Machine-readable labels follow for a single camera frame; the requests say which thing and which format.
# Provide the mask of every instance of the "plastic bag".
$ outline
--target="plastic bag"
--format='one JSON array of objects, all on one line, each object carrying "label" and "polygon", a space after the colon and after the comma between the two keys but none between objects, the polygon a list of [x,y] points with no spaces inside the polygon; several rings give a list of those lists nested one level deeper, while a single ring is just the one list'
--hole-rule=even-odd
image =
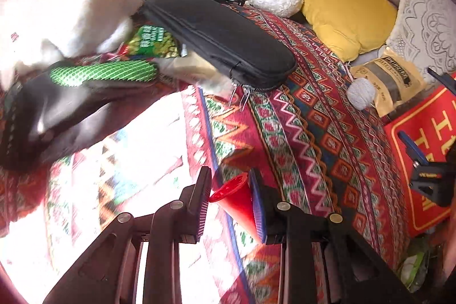
[{"label": "plastic bag", "polygon": [[412,62],[386,48],[382,57],[350,68],[354,78],[366,78],[377,90],[374,103],[383,117],[407,102],[426,87],[420,72]]},{"label": "plastic bag", "polygon": [[184,46],[165,29],[154,25],[141,26],[128,42],[123,43],[118,54],[129,60],[149,57],[171,58],[181,57],[185,53]]},{"label": "plastic bag", "polygon": [[158,64],[161,74],[196,85],[204,94],[217,95],[228,101],[233,92],[231,79],[194,51],[188,51],[182,58],[155,58],[153,61]]}]

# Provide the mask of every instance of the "black zippered case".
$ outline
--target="black zippered case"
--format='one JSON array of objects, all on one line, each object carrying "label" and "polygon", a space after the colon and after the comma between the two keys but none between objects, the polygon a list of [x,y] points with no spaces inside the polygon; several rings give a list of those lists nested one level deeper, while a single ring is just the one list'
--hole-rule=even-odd
[{"label": "black zippered case", "polygon": [[214,0],[146,0],[142,12],[235,85],[271,90],[296,68],[295,57],[284,44]]}]

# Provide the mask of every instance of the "bed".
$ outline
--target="bed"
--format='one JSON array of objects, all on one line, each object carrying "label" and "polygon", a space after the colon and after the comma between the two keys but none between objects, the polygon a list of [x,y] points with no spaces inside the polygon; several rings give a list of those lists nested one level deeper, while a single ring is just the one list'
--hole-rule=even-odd
[{"label": "bed", "polygon": [[[279,89],[253,93],[240,111],[162,76],[156,102],[102,142],[51,169],[1,171],[0,261],[30,304],[42,302],[118,213],[154,212],[203,165],[213,171],[213,188],[258,167],[283,199],[314,215],[340,212],[398,266],[407,215],[376,112],[350,105],[346,67],[310,29],[249,6],[231,8],[294,53],[298,68]],[[318,301],[325,303],[321,254],[314,245]],[[183,303],[276,303],[279,263],[278,246],[257,245],[210,204],[201,242],[182,247]]]}]

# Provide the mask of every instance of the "yellow pillow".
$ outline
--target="yellow pillow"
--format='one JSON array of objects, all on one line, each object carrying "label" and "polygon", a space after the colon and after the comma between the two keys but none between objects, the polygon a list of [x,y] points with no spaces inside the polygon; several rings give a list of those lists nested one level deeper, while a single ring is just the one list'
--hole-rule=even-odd
[{"label": "yellow pillow", "polygon": [[387,0],[304,0],[302,13],[318,38],[347,62],[385,43],[397,10]]}]

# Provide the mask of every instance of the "yarn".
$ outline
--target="yarn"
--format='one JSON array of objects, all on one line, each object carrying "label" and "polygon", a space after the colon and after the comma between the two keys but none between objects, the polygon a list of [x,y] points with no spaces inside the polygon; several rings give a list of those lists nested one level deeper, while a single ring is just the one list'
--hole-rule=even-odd
[{"label": "yarn", "polygon": [[365,78],[358,78],[348,87],[347,98],[357,110],[364,110],[375,98],[375,87]]}]

